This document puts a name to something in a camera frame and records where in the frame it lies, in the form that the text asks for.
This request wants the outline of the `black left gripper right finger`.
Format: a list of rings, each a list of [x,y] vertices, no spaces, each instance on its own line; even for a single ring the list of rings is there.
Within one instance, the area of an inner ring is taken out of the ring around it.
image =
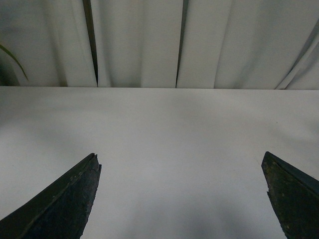
[[[319,181],[266,152],[261,164],[268,197],[288,239],[319,237]]]

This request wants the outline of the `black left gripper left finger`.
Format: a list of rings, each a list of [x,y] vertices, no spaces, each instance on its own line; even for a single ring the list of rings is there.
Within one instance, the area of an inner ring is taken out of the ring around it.
[[[89,154],[0,221],[2,239],[78,239],[95,200],[102,166]]]

